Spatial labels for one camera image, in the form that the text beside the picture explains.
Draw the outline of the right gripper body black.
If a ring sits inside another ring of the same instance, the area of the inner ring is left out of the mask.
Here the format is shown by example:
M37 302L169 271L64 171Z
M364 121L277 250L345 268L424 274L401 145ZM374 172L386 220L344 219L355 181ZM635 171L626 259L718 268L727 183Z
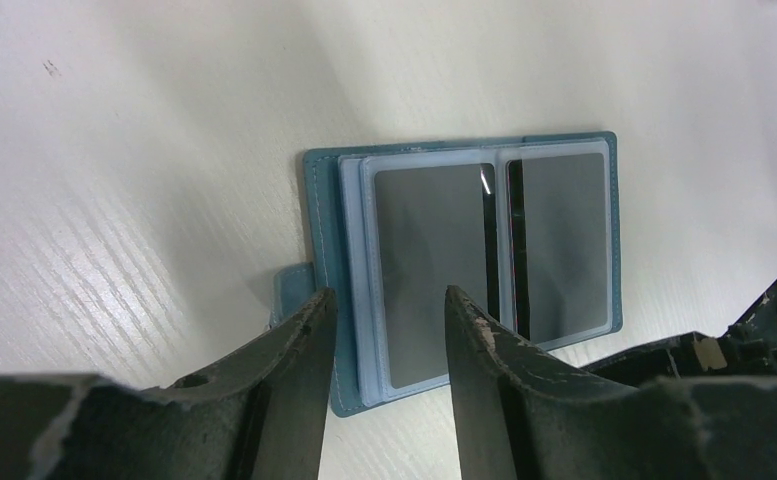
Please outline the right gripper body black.
M777 279L719 337L690 332L583 367L630 386L658 378L777 376Z

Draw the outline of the black credit card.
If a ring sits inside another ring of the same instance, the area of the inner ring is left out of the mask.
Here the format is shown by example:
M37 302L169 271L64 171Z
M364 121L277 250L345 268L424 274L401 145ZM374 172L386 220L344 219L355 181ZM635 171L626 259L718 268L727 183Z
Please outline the black credit card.
M457 285L500 315L490 164L385 170L374 177L389 384L446 375L444 301Z
M512 160L507 179L519 333L551 350L609 331L604 155Z

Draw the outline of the teal card holder wallet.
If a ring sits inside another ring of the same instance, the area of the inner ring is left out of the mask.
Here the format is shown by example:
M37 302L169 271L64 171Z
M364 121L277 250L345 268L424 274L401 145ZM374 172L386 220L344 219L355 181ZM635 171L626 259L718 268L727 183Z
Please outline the teal card holder wallet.
M623 324L618 182L618 139L610 131L500 137L312 149L303 155L303 178L313 258L281 270L274 279L271 324L278 325L313 292L328 287L337 296L338 337L330 406L350 417L446 385L446 375L418 386L389 384L388 352L377 233L374 177L380 171L490 164L495 178L500 315L491 317L518 331L507 165L512 160L601 153L606 159L612 323Z

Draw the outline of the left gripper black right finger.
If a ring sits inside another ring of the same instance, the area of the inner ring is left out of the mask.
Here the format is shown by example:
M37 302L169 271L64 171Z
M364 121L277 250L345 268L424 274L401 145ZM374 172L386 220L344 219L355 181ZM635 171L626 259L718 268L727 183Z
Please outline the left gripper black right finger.
M569 365L447 289L466 479L777 479L777 377L620 384Z

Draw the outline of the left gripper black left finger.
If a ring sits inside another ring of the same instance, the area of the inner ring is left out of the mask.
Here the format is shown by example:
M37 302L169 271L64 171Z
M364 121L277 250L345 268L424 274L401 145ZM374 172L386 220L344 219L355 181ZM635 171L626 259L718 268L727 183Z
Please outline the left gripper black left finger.
M98 374L0 376L0 479L314 479L337 303L291 317L167 388Z

